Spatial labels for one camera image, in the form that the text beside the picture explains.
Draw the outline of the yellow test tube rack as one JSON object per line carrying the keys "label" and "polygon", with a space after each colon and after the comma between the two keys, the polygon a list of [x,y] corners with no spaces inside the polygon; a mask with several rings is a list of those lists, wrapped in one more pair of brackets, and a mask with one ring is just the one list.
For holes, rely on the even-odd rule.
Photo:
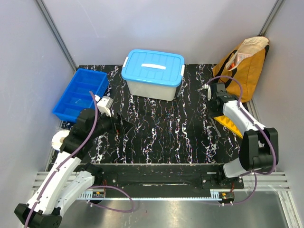
{"label": "yellow test tube rack", "polygon": [[240,130],[236,127],[236,125],[225,115],[214,117],[214,119],[219,122],[221,125],[226,127],[228,130],[236,134],[238,137],[243,138]]}

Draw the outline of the white plastic tub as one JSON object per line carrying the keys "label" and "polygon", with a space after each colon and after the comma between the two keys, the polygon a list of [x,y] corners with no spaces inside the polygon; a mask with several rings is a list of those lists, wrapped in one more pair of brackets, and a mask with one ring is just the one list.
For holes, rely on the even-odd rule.
{"label": "white plastic tub", "polygon": [[171,101],[175,98],[178,87],[167,87],[162,85],[152,85],[134,81],[126,81],[132,95]]}

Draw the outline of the light blue plastic lid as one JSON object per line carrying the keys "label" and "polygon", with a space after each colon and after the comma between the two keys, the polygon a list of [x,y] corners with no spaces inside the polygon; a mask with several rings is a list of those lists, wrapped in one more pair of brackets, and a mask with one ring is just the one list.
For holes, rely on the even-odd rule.
{"label": "light blue plastic lid", "polygon": [[181,84],[184,69],[185,59],[181,55],[134,49],[125,59],[122,78],[126,81],[178,87]]}

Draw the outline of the white tape roll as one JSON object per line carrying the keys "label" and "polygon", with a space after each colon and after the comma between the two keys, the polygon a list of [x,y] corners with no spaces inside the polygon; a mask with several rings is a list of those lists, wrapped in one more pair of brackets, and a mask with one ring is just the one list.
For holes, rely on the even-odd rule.
{"label": "white tape roll", "polygon": [[63,140],[69,135],[69,130],[60,130],[52,138],[52,147],[56,151],[60,151]]}

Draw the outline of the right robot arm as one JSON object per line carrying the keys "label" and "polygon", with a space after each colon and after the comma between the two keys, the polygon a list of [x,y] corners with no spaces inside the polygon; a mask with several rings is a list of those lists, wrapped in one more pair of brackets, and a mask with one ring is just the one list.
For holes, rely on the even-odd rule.
{"label": "right robot arm", "polygon": [[272,173],[278,162],[278,131],[257,121],[235,95],[226,91],[223,83],[207,86],[207,108],[211,117],[226,116],[242,134],[238,158],[223,165],[223,172],[216,176],[221,188],[232,184],[233,178],[249,173]]}

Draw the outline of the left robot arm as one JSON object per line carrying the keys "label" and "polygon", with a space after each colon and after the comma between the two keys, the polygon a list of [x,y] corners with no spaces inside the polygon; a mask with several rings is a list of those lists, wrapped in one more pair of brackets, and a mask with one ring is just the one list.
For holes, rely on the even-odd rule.
{"label": "left robot arm", "polygon": [[133,124],[120,114],[100,114],[97,109],[84,109],[64,139],[59,141],[56,161],[42,184],[28,200],[15,208],[15,215],[26,228],[58,228],[67,209],[88,189],[108,189],[103,169],[91,163],[84,165],[76,178],[66,184],[72,172],[91,148],[92,141],[104,134],[127,134]]}

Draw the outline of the yellow canvas tote bag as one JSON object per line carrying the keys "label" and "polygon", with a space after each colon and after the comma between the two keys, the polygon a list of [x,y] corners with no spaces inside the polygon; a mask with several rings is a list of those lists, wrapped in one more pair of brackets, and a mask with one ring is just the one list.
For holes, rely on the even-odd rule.
{"label": "yellow canvas tote bag", "polygon": [[[250,101],[261,75],[268,51],[268,38],[255,36],[245,39],[213,67],[213,76],[220,76],[215,82],[223,82],[229,93],[241,97],[241,102]],[[232,58],[237,52],[252,54],[252,56],[244,59],[235,68],[228,70]]]}

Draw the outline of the box inside tote bag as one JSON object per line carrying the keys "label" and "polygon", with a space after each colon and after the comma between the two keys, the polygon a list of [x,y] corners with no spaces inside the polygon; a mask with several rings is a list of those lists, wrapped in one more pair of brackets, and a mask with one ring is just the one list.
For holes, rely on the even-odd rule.
{"label": "box inside tote bag", "polygon": [[232,58],[232,62],[228,68],[228,70],[231,70],[235,68],[240,62],[242,62],[244,59],[251,57],[252,54],[246,54],[246,53],[239,53],[237,52],[235,56]]}

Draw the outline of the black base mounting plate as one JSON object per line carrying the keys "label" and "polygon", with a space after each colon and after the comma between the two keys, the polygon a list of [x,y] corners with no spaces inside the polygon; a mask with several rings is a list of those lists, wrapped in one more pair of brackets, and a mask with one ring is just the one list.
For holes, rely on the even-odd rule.
{"label": "black base mounting plate", "polygon": [[224,177],[219,164],[80,164],[99,184],[123,189],[136,198],[203,198],[211,190],[242,190],[239,177]]}

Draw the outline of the blue divided organizer tray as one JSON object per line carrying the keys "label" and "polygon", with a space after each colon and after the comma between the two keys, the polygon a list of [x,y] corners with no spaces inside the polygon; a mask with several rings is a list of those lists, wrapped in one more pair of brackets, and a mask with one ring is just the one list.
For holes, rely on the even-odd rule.
{"label": "blue divided organizer tray", "polygon": [[90,92],[102,97],[108,86],[107,73],[79,68],[55,105],[53,114],[62,121],[75,123],[82,110],[94,108]]}

